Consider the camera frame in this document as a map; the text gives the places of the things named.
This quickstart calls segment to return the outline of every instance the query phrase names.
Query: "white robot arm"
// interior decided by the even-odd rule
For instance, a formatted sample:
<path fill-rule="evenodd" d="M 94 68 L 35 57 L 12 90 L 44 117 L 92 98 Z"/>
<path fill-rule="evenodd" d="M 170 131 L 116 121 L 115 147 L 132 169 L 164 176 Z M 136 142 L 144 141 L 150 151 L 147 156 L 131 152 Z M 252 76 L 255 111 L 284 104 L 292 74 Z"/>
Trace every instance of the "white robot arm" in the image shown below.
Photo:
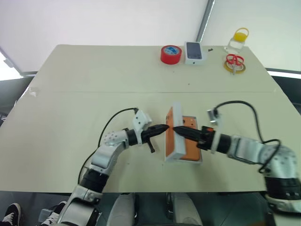
<path fill-rule="evenodd" d="M 96 224 L 100 213 L 94 205 L 101 200 L 103 188 L 121 152 L 131 145 L 144 143 L 148 143 L 151 152 L 154 152 L 150 138 L 169 128 L 165 124 L 148 127 L 150 123 L 150 117 L 139 110 L 133 119 L 134 129 L 111 132 L 105 136 L 103 144 L 93 154 L 90 166 L 63 208 L 58 224 Z"/>

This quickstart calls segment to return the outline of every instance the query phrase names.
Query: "person's foot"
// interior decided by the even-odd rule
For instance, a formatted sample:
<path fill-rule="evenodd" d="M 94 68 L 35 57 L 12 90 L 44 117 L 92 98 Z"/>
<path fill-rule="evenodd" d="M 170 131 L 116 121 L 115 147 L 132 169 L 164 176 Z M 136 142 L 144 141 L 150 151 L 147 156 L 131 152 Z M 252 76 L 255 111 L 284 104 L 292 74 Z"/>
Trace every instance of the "person's foot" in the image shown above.
<path fill-rule="evenodd" d="M 42 223 L 40 226 L 50 226 L 57 223 L 58 216 L 60 215 L 62 209 L 64 208 L 66 202 L 60 202 L 55 210 L 50 214 L 50 216 Z"/>
<path fill-rule="evenodd" d="M 13 203 L 6 210 L 3 222 L 11 226 L 19 226 L 20 218 L 21 218 L 21 206 L 18 203 Z"/>

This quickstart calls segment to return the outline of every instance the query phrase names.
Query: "yellow bottle cap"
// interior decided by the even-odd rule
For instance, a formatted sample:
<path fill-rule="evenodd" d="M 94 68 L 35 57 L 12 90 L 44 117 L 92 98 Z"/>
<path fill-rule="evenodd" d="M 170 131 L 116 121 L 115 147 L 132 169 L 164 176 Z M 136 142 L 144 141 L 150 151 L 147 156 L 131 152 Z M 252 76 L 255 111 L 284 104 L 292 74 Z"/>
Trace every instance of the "yellow bottle cap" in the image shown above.
<path fill-rule="evenodd" d="M 239 30 L 246 30 L 247 31 L 247 34 L 244 34 L 242 32 L 238 32 Z M 249 36 L 249 30 L 246 29 L 245 27 L 241 27 L 239 28 L 235 33 L 234 33 L 234 36 L 233 36 L 233 39 L 235 41 L 240 41 L 240 42 L 244 42 L 247 37 Z"/>

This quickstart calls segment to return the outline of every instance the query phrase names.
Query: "white table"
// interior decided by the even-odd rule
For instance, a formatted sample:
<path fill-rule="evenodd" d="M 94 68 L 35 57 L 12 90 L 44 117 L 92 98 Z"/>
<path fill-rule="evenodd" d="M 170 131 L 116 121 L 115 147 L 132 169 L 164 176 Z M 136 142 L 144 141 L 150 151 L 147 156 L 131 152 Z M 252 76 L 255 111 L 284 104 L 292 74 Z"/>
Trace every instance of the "white table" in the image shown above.
<path fill-rule="evenodd" d="M 222 47 L 213 49 L 198 66 L 163 64 L 160 47 L 57 46 L 0 128 L 0 181 L 5 181 L 0 190 L 71 192 L 116 111 L 137 106 L 160 124 L 173 101 L 201 127 L 210 126 L 206 110 L 245 100 L 257 109 L 264 139 L 281 139 L 300 161 L 301 117 L 279 86 L 249 48 L 241 53 L 246 71 L 235 76 L 223 68 Z M 246 106 L 229 105 L 220 112 L 223 133 L 258 138 Z M 132 117 L 132 112 L 119 115 L 107 132 L 131 128 Z M 152 142 L 154 154 L 145 144 L 120 155 L 105 192 L 265 190 L 259 166 L 206 151 L 202 165 L 165 163 L 164 135 Z"/>

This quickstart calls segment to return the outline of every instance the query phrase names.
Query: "tape roll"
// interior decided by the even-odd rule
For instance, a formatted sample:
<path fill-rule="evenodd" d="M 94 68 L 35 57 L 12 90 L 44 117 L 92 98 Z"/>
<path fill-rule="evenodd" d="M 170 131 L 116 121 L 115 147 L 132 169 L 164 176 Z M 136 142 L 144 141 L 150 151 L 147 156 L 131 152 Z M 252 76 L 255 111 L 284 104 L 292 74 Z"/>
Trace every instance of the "tape roll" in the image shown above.
<path fill-rule="evenodd" d="M 225 61 L 224 63 L 224 68 L 228 71 L 233 73 L 233 69 L 232 66 L 229 65 L 229 63 L 227 61 Z M 246 70 L 246 66 L 244 64 L 237 66 L 235 73 L 240 74 L 242 72 L 244 72 Z"/>
<path fill-rule="evenodd" d="M 161 61 L 168 65 L 174 65 L 181 59 L 181 48 L 177 46 L 164 46 L 161 49 Z"/>

